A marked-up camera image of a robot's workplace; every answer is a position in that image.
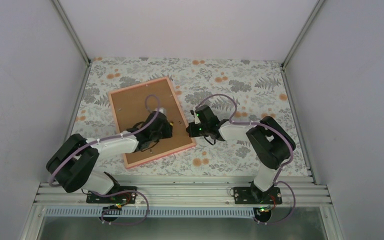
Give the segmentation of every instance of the red wire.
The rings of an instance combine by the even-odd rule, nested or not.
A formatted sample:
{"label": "red wire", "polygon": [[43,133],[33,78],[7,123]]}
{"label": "red wire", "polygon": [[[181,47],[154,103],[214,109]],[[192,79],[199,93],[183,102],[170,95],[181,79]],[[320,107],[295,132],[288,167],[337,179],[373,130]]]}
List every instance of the red wire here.
{"label": "red wire", "polygon": [[271,200],[273,200],[273,208],[271,209],[271,210],[273,210],[273,209],[275,209],[276,208],[276,198],[274,197],[274,196],[272,196],[272,195],[270,195],[270,198],[271,198]]}

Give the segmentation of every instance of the floral pattern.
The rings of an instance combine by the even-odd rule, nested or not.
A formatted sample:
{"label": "floral pattern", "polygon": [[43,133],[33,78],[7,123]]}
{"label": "floral pattern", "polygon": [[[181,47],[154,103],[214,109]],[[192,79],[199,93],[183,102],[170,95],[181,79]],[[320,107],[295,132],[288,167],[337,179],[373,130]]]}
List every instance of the floral pattern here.
{"label": "floral pattern", "polygon": [[[238,105],[235,121],[258,121],[272,116],[296,142],[293,162],[282,176],[306,176],[301,144],[275,61],[232,59],[179,59],[148,57],[98,57],[77,113],[73,133],[86,138],[102,138],[116,133],[108,92],[168,76],[188,122],[195,109],[211,94],[231,96]],[[235,109],[222,96],[208,99],[219,119],[227,119]],[[247,141],[218,141],[214,146],[196,138],[196,147],[126,169],[121,155],[99,159],[95,168],[115,175],[173,176],[254,176],[260,162]]]}

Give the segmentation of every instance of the wooden frame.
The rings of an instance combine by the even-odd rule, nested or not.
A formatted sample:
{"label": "wooden frame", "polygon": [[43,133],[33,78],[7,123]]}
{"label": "wooden frame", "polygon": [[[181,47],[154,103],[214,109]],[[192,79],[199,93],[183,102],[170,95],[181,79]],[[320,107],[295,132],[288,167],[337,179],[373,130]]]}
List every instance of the wooden frame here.
{"label": "wooden frame", "polygon": [[[115,128],[117,133],[120,133],[121,130],[124,131],[126,128],[131,128],[134,123],[144,121],[146,117],[149,115],[148,111],[145,109],[145,102],[142,103],[143,104],[142,106],[138,106],[133,110],[124,109],[124,108],[131,108],[131,105],[133,104],[133,102],[135,105],[138,105],[140,101],[145,100],[145,98],[142,99],[141,96],[138,97],[141,99],[131,99],[131,98],[137,97],[137,95],[132,95],[133,91],[136,93],[140,91],[141,93],[140,95],[142,95],[142,97],[144,95],[154,94],[155,92],[161,92],[160,95],[164,95],[164,97],[160,97],[158,96],[158,94],[156,94],[160,98],[161,106],[165,107],[164,105],[167,104],[166,106],[171,107],[170,109],[167,109],[167,117],[169,118],[168,120],[171,121],[170,117],[173,117],[174,119],[176,119],[176,121],[174,121],[173,123],[174,124],[173,137],[168,139],[162,139],[160,142],[163,143],[164,141],[166,141],[165,146],[159,147],[161,146],[161,143],[156,145],[155,148],[153,148],[153,149],[156,149],[156,154],[153,154],[151,152],[150,153],[135,152],[135,153],[123,154],[124,166],[126,167],[126,169],[129,169],[153,160],[160,159],[167,155],[171,155],[171,154],[195,147],[197,145],[195,140],[193,138],[190,138],[188,136],[188,133],[186,132],[186,127],[188,126],[188,122],[185,118],[185,115],[180,106],[180,103],[176,96],[173,85],[168,76],[154,79],[151,81],[146,81],[136,85],[124,87],[118,90],[113,90],[108,93],[108,99],[111,104],[112,114],[114,116]],[[122,97],[126,98],[129,104],[125,103],[126,101],[121,100]],[[155,106],[157,105],[157,101],[155,99],[151,100],[150,98],[148,102],[149,102],[150,108],[151,108],[152,102],[154,103]],[[127,119],[126,122],[130,122],[126,124],[131,124],[131,125],[125,125],[120,127],[120,125],[124,124],[124,122],[121,121],[121,115],[126,116],[124,120]],[[159,151],[162,151],[162,149],[167,149],[167,148],[170,148],[170,149],[164,152],[159,152]]]}

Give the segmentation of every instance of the corkboard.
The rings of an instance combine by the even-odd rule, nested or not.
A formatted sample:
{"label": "corkboard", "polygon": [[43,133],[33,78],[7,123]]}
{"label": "corkboard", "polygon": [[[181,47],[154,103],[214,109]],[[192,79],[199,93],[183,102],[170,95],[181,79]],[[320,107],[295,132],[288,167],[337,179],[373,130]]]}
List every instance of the corkboard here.
{"label": "corkboard", "polygon": [[[186,132],[188,122],[168,77],[109,92],[117,133],[147,119],[150,113],[145,108],[145,98],[150,94],[156,95],[161,107],[167,110],[167,119],[173,122],[173,137],[161,139],[152,151],[123,154],[126,169],[196,146],[195,140]],[[151,110],[157,108],[154,97],[148,99],[148,107]]]}

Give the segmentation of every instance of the gray floor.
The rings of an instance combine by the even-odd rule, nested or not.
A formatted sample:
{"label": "gray floor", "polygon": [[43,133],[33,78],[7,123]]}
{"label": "gray floor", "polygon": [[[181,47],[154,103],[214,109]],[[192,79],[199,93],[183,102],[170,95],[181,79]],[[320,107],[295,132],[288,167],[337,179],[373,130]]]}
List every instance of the gray floor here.
{"label": "gray floor", "polygon": [[[272,221],[288,214],[277,208]],[[135,221],[120,218],[118,221]],[[325,229],[319,208],[298,207],[286,222],[257,225],[241,218],[148,218],[136,226],[101,224],[96,217],[47,217],[41,240],[324,240]]]}

